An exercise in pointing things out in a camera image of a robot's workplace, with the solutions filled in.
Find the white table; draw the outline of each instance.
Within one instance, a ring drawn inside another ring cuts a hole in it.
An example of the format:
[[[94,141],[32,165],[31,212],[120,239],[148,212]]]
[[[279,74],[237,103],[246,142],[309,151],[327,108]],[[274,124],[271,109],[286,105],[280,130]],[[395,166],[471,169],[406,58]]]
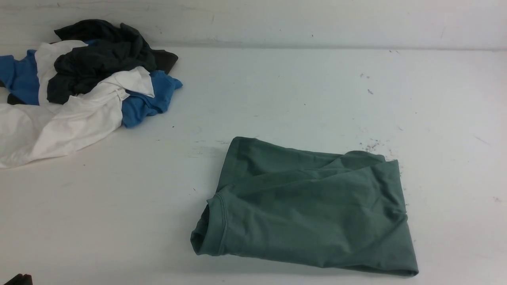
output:
[[[0,171],[0,283],[506,284],[507,53],[165,48],[169,112]],[[419,275],[195,255],[235,136],[399,159]]]

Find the pile of clothes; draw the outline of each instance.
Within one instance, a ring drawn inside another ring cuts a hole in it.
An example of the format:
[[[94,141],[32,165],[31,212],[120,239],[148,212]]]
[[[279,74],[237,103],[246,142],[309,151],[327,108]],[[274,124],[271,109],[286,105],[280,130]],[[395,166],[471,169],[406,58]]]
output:
[[[122,124],[164,113],[182,83],[167,75],[178,57],[153,50],[133,27],[83,20],[55,30],[15,60],[0,56],[0,168],[65,156]]]

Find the folded t-shirt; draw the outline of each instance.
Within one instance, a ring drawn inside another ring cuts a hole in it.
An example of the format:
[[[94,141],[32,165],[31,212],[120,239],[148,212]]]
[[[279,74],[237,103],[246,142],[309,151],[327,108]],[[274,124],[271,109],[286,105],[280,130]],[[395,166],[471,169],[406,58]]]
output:
[[[196,254],[414,276],[398,161],[236,137],[192,232]]]

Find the black object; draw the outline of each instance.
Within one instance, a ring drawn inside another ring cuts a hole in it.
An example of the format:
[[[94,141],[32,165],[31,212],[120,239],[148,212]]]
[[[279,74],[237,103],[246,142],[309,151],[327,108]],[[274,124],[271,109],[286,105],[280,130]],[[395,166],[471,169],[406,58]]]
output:
[[[18,274],[11,280],[7,281],[4,285],[33,285],[31,275]]]
[[[74,48],[55,61],[58,74],[48,83],[48,101],[52,103],[64,104],[69,96],[90,92],[113,73],[137,66],[169,73],[178,60],[175,54],[152,50],[138,30],[124,23],[116,28],[104,20],[83,20],[55,30],[55,34],[62,40],[97,42]]]
[[[169,74],[172,67],[178,61],[178,56],[172,52],[165,50],[152,50],[155,56],[155,63],[157,64],[157,70],[163,70],[166,74]]]
[[[151,50],[155,56],[157,70],[163,70],[166,74],[169,74],[169,71],[178,60],[178,56],[173,53],[165,50],[152,50],[140,36],[139,31],[126,24],[120,24],[120,28],[116,28],[107,21],[90,19],[55,30],[55,34],[63,41],[79,40],[83,42],[91,40],[105,40],[112,43],[131,42],[133,39],[140,37],[142,48]]]
[[[18,97],[14,96],[14,94],[12,94],[12,93],[9,94],[9,96],[7,96],[7,103],[10,105],[17,105],[17,104],[26,105],[25,102],[18,99]]]
[[[113,73],[138,66],[150,72],[157,68],[155,57],[141,48],[139,39],[133,43],[98,40],[95,45],[74,48],[55,61],[57,74],[48,82],[48,101],[64,104],[70,96],[90,92]]]

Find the white surface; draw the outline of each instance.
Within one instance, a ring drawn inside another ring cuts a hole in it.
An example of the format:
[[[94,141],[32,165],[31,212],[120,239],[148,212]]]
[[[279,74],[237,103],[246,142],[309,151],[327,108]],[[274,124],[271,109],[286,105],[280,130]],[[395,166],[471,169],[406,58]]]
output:
[[[0,280],[505,284],[507,53],[167,50],[180,56],[171,74],[184,87],[166,114],[0,171]],[[239,135],[399,159],[420,274],[196,256],[190,233]]]
[[[89,18],[159,44],[507,49],[505,0],[2,0],[0,45]]]

